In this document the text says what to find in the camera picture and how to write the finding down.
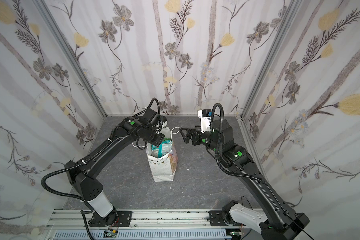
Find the white cartoon paper gift bag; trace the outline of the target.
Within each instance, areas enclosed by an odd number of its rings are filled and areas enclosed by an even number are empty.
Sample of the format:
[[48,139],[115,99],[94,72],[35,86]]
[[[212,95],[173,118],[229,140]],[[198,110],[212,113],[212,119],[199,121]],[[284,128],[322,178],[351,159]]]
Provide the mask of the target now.
[[175,129],[176,127],[171,130],[168,126],[164,126],[161,130],[161,133],[165,135],[165,138],[170,139],[173,144],[172,150],[165,156],[154,158],[151,156],[152,145],[147,145],[146,153],[154,182],[170,182],[174,180],[178,163],[178,156],[173,140]]

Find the black mounting plate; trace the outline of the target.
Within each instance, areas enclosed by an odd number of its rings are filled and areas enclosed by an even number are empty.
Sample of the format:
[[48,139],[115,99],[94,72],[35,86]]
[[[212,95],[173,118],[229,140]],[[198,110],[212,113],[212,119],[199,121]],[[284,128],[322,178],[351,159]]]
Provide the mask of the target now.
[[209,211],[209,222],[211,227],[226,226],[226,221],[224,219],[224,212],[222,210]]
[[129,227],[132,219],[132,211],[112,211],[104,218],[94,212],[93,216],[89,220],[90,227]]

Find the teal snack packet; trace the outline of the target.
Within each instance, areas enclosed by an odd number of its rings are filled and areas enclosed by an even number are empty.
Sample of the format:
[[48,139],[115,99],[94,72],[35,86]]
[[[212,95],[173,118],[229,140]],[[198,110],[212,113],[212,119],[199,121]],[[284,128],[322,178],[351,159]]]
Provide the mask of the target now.
[[168,138],[165,138],[158,147],[152,145],[151,156],[154,158],[161,158],[172,150],[172,146],[172,141]]

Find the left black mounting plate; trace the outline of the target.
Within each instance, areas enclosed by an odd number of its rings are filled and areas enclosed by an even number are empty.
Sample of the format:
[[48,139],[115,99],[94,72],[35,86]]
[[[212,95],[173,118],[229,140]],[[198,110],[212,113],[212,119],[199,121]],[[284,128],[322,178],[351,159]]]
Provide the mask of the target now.
[[90,227],[129,227],[132,219],[132,211],[112,211],[104,218],[94,212],[93,216],[89,220]]

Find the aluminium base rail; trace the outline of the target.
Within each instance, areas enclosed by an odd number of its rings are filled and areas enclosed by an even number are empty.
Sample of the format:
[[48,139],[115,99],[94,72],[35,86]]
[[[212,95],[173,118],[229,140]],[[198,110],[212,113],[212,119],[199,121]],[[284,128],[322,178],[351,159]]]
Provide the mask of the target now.
[[121,210],[132,211],[129,227],[90,227],[89,220],[92,213],[81,215],[80,211],[55,210],[45,230],[42,240],[90,240],[93,239],[91,231],[106,230],[117,233],[119,230],[177,230],[177,229],[203,229],[225,230],[231,240],[262,239],[262,236],[249,227],[243,225],[211,227],[209,211],[211,209],[188,210]]

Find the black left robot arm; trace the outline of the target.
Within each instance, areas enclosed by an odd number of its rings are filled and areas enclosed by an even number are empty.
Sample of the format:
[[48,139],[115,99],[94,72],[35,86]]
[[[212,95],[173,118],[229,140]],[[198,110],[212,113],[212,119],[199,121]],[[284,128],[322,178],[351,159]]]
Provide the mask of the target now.
[[103,226],[114,226],[119,220],[116,208],[104,193],[104,186],[97,176],[124,148],[140,139],[159,146],[165,135],[156,131],[167,122],[166,117],[156,115],[150,121],[147,117],[127,117],[115,126],[110,136],[83,160],[70,161],[65,166],[74,167],[67,175],[81,201],[95,212],[94,218]]

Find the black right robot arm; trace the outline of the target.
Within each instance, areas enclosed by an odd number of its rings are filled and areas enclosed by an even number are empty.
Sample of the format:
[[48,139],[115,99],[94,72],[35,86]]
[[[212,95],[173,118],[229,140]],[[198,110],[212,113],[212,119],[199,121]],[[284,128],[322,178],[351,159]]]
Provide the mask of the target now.
[[258,232],[264,240],[293,240],[309,224],[304,213],[297,213],[270,186],[247,150],[236,144],[227,120],[211,123],[210,130],[200,126],[180,128],[186,144],[203,145],[227,175],[238,178],[259,203],[262,211],[244,207],[238,201],[226,204],[218,216],[210,213],[211,224],[243,225]]

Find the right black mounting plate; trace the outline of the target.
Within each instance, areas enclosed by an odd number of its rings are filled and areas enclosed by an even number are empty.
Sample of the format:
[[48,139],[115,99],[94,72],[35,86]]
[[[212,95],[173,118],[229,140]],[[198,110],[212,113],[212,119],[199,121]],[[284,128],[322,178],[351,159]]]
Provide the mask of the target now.
[[222,210],[209,211],[209,222],[211,227],[226,226],[226,221],[224,219],[224,212]]

